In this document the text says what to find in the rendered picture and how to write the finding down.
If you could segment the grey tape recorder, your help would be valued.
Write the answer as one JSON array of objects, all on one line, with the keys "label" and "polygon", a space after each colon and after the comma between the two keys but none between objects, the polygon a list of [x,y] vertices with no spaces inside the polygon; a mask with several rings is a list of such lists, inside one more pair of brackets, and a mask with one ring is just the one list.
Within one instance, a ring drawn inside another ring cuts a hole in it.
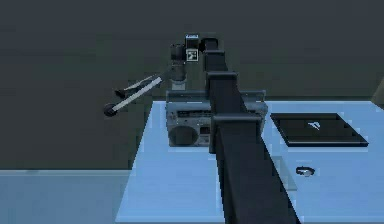
[{"label": "grey tape recorder", "polygon": [[218,139],[238,143],[257,140],[268,106],[264,91],[177,91],[166,94],[166,126],[172,147],[208,146]]}]

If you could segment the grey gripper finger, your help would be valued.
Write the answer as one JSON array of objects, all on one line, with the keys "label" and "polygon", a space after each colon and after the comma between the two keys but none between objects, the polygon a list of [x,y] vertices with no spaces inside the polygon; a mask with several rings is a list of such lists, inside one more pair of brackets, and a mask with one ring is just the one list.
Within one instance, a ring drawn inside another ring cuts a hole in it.
[{"label": "grey gripper finger", "polygon": [[[158,75],[159,78],[155,80],[156,86],[158,86],[162,82],[162,77]],[[128,97],[128,98],[120,98],[121,101],[119,103],[108,103],[103,108],[103,113],[107,117],[115,116],[119,110],[138,99],[140,96],[144,95],[148,91],[141,90],[140,92]]]},{"label": "grey gripper finger", "polygon": [[114,91],[115,95],[119,98],[128,98],[141,90],[143,91],[149,91],[153,89],[156,86],[155,80],[158,79],[158,75],[152,75],[149,77],[146,77],[140,81],[137,81],[134,84],[131,84],[130,86],[123,88],[123,89],[116,89]]}]

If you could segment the pale blue table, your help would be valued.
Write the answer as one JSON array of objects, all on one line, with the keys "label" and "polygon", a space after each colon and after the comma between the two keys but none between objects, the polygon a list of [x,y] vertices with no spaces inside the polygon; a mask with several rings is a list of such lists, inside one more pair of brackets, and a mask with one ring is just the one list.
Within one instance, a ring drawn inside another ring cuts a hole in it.
[{"label": "pale blue table", "polygon": [[[337,113],[367,147],[288,147],[273,122],[263,138],[292,180],[302,224],[384,224],[384,110],[369,101],[271,101],[271,113]],[[115,218],[119,224],[224,224],[217,165],[205,147],[168,143],[153,103]]]}]

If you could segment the black closed laptop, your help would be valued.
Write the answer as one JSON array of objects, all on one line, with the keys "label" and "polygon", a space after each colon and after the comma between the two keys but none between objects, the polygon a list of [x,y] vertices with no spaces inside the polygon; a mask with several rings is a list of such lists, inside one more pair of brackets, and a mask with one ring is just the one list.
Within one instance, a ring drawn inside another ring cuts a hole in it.
[{"label": "black closed laptop", "polygon": [[337,113],[272,113],[288,147],[367,147],[369,142]]}]

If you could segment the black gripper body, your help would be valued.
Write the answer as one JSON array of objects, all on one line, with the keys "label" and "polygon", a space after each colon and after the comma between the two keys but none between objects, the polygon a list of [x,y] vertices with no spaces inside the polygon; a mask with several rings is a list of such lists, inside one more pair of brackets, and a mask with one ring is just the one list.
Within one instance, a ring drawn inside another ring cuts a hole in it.
[{"label": "black gripper body", "polygon": [[171,83],[173,90],[186,89],[185,49],[182,44],[171,45]]}]

